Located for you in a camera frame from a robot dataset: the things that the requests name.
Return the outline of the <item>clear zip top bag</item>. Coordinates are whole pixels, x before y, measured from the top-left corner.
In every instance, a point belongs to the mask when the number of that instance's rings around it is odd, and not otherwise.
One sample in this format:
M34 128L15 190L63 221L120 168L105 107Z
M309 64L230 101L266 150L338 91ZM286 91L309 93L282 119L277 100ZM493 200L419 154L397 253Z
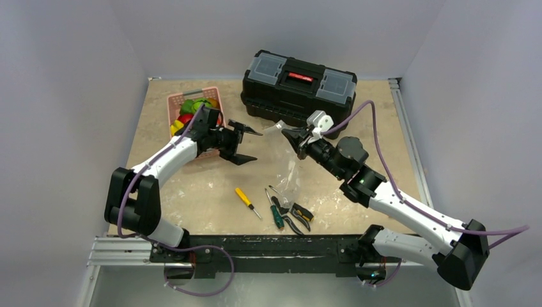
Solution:
M282 134L284 129L292 128L293 126L279 120L264 130L265 141L270 147L268 150L270 162L275 173L275 175L272 175L273 181L270 185L277 191L282 206L287 209L292 208L302 190L300 161L290 143Z

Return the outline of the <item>pink plastic basket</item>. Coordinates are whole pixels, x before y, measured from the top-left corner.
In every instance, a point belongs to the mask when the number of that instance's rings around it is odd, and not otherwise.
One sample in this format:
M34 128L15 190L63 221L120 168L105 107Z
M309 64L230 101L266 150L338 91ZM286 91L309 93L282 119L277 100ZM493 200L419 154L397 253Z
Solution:
M186 100L194 100L196 98L201 98L201 97L214 98L214 99L218 100L220 105L221 105L221 108L219 110L222 111L222 113L223 113L223 106L222 106L219 90L218 90L218 87L216 87L216 86L201 88L201 89L198 89L198 90L186 91L186 92L183 92L183 93L172 94L172 95L168 96L168 98L167 98L167 115L168 115L167 122L168 122L168 125L169 125L169 131L170 131L170 125L180 115L179 112L180 112L181 105ZM194 117L198 115L199 111L203 107L205 107L205 106L201 106L197 110L197 112L194 114ZM208 132L208 131L206 131L206 132L197 131L196 129L193 128L193 124L195 122L194 117L188 124L184 125L183 129L179 130L173 137L171 136L171 132L170 132L170 137L169 137L169 142L170 143L172 143L172 144L175 143L176 139L179 136L181 136L182 133L185 130L187 130L187 126L189 124L192 124L192 127L190 129L188 129L188 133L187 133L186 137L190 138L190 139L192 139L194 141L197 138L201 139ZM224 127L225 123L226 123L226 120L224 118L224 113L223 113L223 122L222 122L222 125L219 128Z

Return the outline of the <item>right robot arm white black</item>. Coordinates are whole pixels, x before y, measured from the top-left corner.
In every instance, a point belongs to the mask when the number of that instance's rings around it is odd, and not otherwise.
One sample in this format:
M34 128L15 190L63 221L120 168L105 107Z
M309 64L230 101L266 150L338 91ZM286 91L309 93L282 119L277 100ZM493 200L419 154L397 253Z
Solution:
M325 139L309 142L309 132L303 128L281 133L299 159L312 158L342 181L339 188L350 201L381 212L413 231L405 235L378 227L376 233L359 242L363 258L401 258L436 270L458 289L473 287L490 254L484 224L446 216L394 189L390 180L366 165L369 154L359 138L343 137L333 145Z

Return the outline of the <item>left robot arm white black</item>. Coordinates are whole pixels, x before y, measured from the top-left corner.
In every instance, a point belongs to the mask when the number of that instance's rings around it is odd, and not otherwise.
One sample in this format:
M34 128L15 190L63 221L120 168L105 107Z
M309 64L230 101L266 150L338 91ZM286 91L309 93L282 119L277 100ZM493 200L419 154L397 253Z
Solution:
M192 120L146 161L113 171L105 221L117 227L118 236L124 229L130 230L166 246L166 254L174 261L184 261L190 255L189 234L162 217L160 189L182 166L208 149L217 149L220 157L236 165L254 161L254 157L236 152L244 134L258 132L234 120L229 120L227 127Z

